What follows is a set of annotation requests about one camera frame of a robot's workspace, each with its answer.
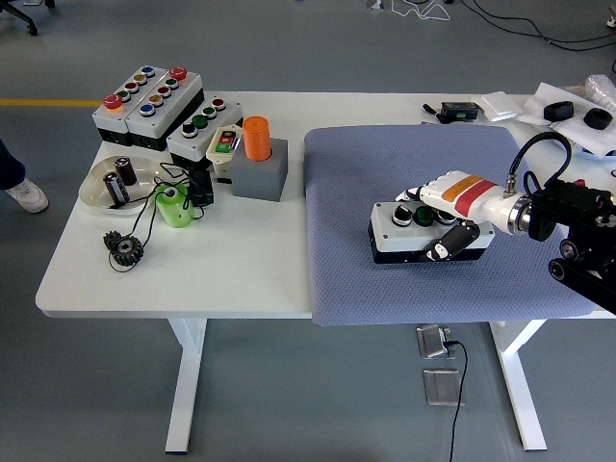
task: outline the gray cushion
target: gray cushion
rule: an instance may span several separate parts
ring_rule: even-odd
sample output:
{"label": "gray cushion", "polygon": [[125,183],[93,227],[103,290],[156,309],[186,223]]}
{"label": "gray cushion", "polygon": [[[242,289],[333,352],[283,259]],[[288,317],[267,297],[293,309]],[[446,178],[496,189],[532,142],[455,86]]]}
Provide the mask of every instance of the gray cushion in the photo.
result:
{"label": "gray cushion", "polygon": [[[551,319],[593,304],[555,282],[562,237],[496,237],[480,260],[377,265],[372,205],[450,170],[503,184],[519,147],[500,127],[469,124],[313,130],[305,187],[313,321],[318,325]],[[522,164],[519,173],[527,169]]]}

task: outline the gray block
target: gray block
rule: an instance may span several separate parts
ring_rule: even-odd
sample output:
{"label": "gray block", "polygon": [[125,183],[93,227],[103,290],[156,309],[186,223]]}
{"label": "gray block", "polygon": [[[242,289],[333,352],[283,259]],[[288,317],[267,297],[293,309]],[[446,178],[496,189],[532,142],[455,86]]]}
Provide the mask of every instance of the gray block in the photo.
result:
{"label": "gray block", "polygon": [[244,138],[238,143],[231,160],[233,195],[253,199],[280,201],[289,171],[287,140],[270,139],[271,156],[262,162],[246,157]]}

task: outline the black gear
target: black gear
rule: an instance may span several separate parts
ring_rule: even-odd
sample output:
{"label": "black gear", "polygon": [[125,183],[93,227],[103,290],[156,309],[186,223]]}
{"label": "black gear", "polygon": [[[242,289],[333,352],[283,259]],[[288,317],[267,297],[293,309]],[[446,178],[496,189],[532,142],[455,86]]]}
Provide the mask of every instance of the black gear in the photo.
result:
{"label": "black gear", "polygon": [[115,241],[110,251],[119,265],[133,267],[143,256],[143,245],[139,239],[127,236]]}
{"label": "black gear", "polygon": [[119,241],[121,238],[122,235],[119,234],[117,231],[110,231],[105,236],[103,236],[103,243],[105,243],[105,246],[108,250],[111,250],[114,246],[114,243]]}

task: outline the floor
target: floor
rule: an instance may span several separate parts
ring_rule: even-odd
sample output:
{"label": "floor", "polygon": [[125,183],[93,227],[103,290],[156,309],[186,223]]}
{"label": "floor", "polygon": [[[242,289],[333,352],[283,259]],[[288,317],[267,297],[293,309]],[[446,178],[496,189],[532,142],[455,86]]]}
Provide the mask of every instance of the floor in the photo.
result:
{"label": "floor", "polygon": [[[533,18],[547,37],[610,32],[607,1],[479,4],[498,15]],[[389,1],[385,6],[367,11],[362,0],[58,0],[51,11],[22,7],[38,36],[0,13],[0,104],[97,100],[143,64],[199,72],[206,92],[533,93],[541,82],[567,87],[583,85],[591,74],[613,75],[613,46],[571,52],[513,36],[461,1],[445,5],[448,22],[401,17]],[[406,9],[396,1],[396,10]],[[507,27],[529,31],[520,21]],[[100,144],[92,111],[0,105],[2,140],[51,202],[30,216],[0,195],[3,461],[174,457],[164,447],[181,351],[168,324],[54,320],[35,304]],[[463,362],[461,356],[421,359],[415,327],[210,321],[191,450],[181,457],[448,460],[453,409],[426,403],[422,370],[461,370]],[[523,348],[549,447],[524,452],[488,326],[452,325],[470,355],[454,460],[611,460],[612,327],[611,321],[548,321]]]}

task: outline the person's foot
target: person's foot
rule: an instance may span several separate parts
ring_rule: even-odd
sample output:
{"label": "person's foot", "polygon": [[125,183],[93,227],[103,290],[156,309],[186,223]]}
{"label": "person's foot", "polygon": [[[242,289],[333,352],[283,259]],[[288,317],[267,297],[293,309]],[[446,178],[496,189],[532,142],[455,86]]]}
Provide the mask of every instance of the person's foot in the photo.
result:
{"label": "person's foot", "polygon": [[24,179],[14,188],[7,190],[7,193],[17,201],[17,203],[31,214],[42,212],[49,205],[45,193],[28,178]]}

